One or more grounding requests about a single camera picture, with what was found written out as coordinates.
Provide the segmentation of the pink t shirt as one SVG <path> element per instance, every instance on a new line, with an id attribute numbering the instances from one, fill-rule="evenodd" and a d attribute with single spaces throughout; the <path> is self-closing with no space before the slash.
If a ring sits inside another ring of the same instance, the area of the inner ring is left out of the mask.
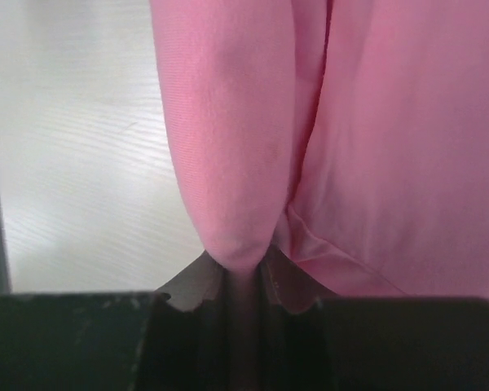
<path id="1" fill-rule="evenodd" d="M 336 293 L 489 297 L 489 1 L 154 1 L 207 252 Z"/>

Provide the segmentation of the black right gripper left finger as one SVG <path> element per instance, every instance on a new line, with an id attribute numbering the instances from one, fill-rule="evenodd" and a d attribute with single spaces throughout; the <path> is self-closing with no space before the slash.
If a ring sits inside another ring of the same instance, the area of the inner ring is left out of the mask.
<path id="1" fill-rule="evenodd" d="M 0 390 L 224 390 L 225 272 L 151 292 L 0 294 Z"/>

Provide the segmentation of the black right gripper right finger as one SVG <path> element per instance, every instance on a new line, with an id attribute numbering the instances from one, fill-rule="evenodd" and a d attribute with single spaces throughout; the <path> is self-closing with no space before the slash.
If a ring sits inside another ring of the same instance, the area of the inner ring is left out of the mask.
<path id="1" fill-rule="evenodd" d="M 259 270 L 265 390 L 489 390 L 489 301 L 341 297 L 277 248 Z"/>

